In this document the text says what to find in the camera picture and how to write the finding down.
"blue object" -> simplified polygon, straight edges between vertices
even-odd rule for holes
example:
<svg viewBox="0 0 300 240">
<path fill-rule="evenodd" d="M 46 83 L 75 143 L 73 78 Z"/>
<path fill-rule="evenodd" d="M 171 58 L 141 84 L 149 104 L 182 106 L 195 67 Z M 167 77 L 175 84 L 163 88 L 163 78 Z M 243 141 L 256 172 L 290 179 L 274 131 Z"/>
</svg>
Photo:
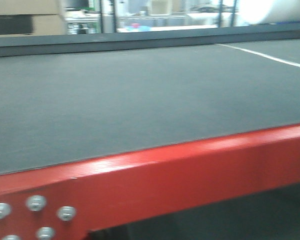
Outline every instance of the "blue object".
<svg viewBox="0 0 300 240">
<path fill-rule="evenodd" d="M 129 32 L 136 32 L 136 30 L 138 30 L 138 32 L 149 32 L 149 31 L 151 31 L 150 26 L 139 26 L 138 28 L 134 28 L 132 26 L 126 26 L 125 29 L 127 29 Z"/>
<path fill-rule="evenodd" d="M 300 24 L 300 21 L 281 21 L 276 24 Z"/>
</svg>

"bolt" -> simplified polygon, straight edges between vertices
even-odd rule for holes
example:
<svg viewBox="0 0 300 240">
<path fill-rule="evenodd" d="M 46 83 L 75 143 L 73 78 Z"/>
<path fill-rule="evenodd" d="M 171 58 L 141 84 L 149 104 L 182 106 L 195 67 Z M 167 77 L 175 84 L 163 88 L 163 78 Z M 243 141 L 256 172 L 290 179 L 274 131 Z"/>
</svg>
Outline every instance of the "bolt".
<svg viewBox="0 0 300 240">
<path fill-rule="evenodd" d="M 52 227 L 41 227 L 36 232 L 36 237 L 39 240 L 50 240 L 55 236 L 55 230 Z"/>
<path fill-rule="evenodd" d="M 11 213 L 11 207 L 7 203 L 0 202 L 0 219 L 4 219 Z"/>
<path fill-rule="evenodd" d="M 63 206 L 63 207 L 59 208 L 56 215 L 62 221 L 65 221 L 65 222 L 71 221 L 76 215 L 76 209 L 72 206 Z"/>
<path fill-rule="evenodd" d="M 17 235 L 9 235 L 2 238 L 2 240 L 21 240 L 21 238 L 18 237 Z"/>
<path fill-rule="evenodd" d="M 34 195 L 28 197 L 25 204 L 30 211 L 38 212 L 46 206 L 47 201 L 44 196 Z"/>
</svg>

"white line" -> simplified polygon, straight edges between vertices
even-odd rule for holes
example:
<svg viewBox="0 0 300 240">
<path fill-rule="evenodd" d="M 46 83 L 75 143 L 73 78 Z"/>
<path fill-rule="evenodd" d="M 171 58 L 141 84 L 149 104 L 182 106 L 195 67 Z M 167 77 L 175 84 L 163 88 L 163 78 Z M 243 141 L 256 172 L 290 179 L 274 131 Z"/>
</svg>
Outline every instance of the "white line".
<svg viewBox="0 0 300 240">
<path fill-rule="evenodd" d="M 231 45 L 227 45 L 227 44 L 217 43 L 216 45 L 231 48 L 231 49 L 237 49 L 237 50 L 240 50 L 240 51 L 243 51 L 243 52 L 246 52 L 246 53 L 250 53 L 250 54 L 254 54 L 254 55 L 258 55 L 258 56 L 261 56 L 263 58 L 270 59 L 270 60 L 273 60 L 273 61 L 276 61 L 276 62 L 279 62 L 279 63 L 288 64 L 288 65 L 300 68 L 300 63 L 284 60 L 284 59 L 277 58 L 277 57 L 274 57 L 274 56 L 270 56 L 270 55 L 267 55 L 267 54 L 264 54 L 264 53 L 261 53 L 261 52 L 252 51 L 252 50 L 249 50 L 249 49 L 236 47 L 236 46 L 231 46 Z"/>
</svg>

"conveyor belt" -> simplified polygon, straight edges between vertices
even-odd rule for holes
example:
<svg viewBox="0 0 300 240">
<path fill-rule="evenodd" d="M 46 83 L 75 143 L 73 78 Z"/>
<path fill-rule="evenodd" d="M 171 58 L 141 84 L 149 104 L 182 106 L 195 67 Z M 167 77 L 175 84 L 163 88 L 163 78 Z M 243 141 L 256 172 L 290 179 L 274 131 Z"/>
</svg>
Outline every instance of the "conveyor belt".
<svg viewBox="0 0 300 240">
<path fill-rule="evenodd" d="M 300 68 L 220 45 L 0 58 L 0 174 L 295 123 Z"/>
</svg>

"red metal frame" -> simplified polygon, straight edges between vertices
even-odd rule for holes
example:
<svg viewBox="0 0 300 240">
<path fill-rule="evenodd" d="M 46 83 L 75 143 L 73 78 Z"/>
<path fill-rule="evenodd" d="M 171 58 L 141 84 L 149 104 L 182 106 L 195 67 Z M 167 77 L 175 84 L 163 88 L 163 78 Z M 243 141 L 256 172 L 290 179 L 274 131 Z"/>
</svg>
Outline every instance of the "red metal frame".
<svg viewBox="0 0 300 240">
<path fill-rule="evenodd" d="M 56 240 L 81 240 L 100 230 L 238 196 L 300 183 L 300 124 L 198 140 L 0 175 L 0 239 L 32 240 L 53 227 Z M 30 212 L 25 201 L 43 195 Z M 62 222 L 56 211 L 73 206 Z"/>
</svg>

